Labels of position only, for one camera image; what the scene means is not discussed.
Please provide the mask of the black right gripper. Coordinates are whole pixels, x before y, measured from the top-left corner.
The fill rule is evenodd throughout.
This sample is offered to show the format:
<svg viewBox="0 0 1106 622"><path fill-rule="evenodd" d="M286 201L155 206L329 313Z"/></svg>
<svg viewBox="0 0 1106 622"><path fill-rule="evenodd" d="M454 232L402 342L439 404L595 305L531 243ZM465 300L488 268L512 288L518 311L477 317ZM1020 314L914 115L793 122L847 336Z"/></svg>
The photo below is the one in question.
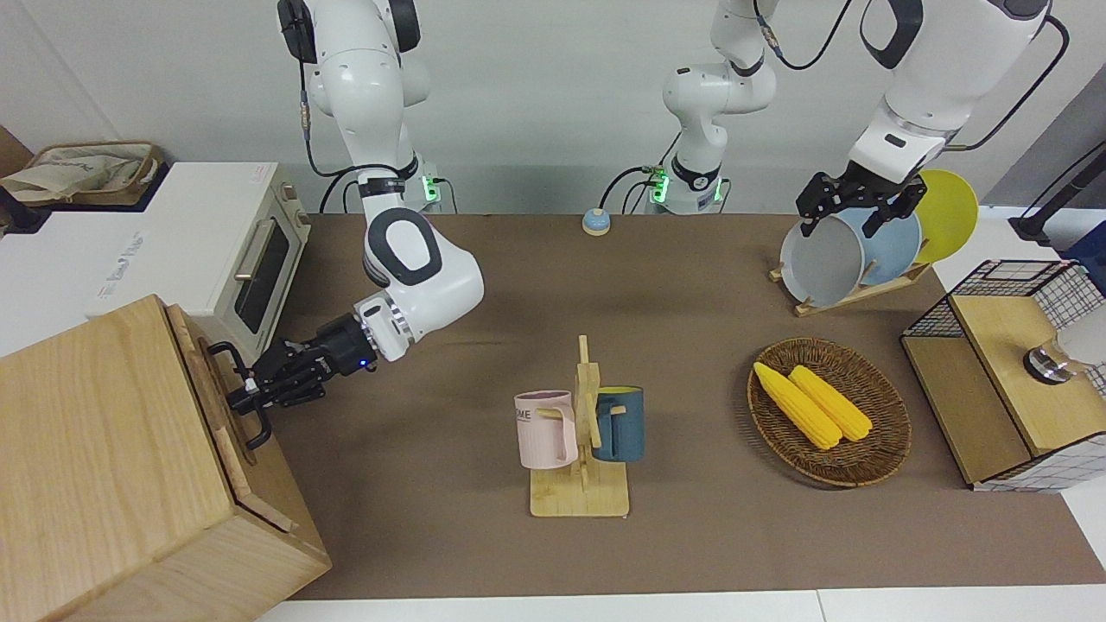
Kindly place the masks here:
<svg viewBox="0 0 1106 622"><path fill-rule="evenodd" d="M226 394L232 400L233 412L261 412L273 405L291 407L320 400L327 390L319 381L374 370L377 362L371 339L352 314L324 324L307 342L274 342L252 366L246 365L233 346L230 352L233 373L242 381L240 387ZM292 372L311 381L289 379Z"/></svg>

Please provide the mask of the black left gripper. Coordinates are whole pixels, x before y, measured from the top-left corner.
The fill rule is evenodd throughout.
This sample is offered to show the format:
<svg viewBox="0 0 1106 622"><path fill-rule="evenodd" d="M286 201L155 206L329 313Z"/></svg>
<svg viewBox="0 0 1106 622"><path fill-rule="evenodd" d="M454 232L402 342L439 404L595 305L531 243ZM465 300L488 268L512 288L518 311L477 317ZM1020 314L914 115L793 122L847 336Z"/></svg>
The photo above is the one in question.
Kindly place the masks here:
<svg viewBox="0 0 1106 622"><path fill-rule="evenodd" d="M920 174L912 175L908 182L889 182L858 164L847 165L845 173L837 177L817 172L799 193L799 217L803 220L799 232L808 238L830 212L860 207L873 209L860 228L865 238L873 238L883 225L905 218L907 210L915 209L924 193L925 182ZM908 197L909 208L896 203L901 194Z"/></svg>

